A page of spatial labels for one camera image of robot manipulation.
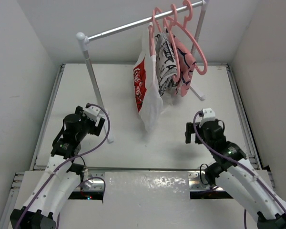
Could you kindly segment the white red print t-shirt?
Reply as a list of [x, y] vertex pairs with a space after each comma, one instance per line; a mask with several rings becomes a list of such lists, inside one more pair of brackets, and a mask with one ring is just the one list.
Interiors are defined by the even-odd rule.
[[133, 67], [134, 93], [138, 114], [145, 130], [152, 131], [163, 111], [163, 100], [158, 92], [156, 55], [149, 54], [148, 28], [143, 30], [141, 53]]

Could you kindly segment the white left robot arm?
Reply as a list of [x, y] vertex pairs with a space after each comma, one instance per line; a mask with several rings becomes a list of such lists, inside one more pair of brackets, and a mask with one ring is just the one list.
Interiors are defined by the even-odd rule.
[[87, 135], [99, 136], [110, 124], [105, 109], [96, 104], [77, 106], [62, 120], [62, 128], [52, 143], [43, 174], [21, 209], [14, 209], [10, 223], [14, 229], [57, 229], [60, 211], [71, 193], [82, 186], [85, 165], [75, 163], [81, 157], [81, 142]]

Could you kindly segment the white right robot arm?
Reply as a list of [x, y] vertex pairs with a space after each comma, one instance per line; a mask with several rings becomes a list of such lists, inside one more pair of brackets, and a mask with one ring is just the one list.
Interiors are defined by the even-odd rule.
[[226, 139], [219, 120], [186, 124], [185, 142], [203, 144], [215, 162], [204, 177], [210, 186], [223, 188], [251, 215], [259, 229], [286, 229], [286, 202], [282, 200], [252, 167], [246, 154]]

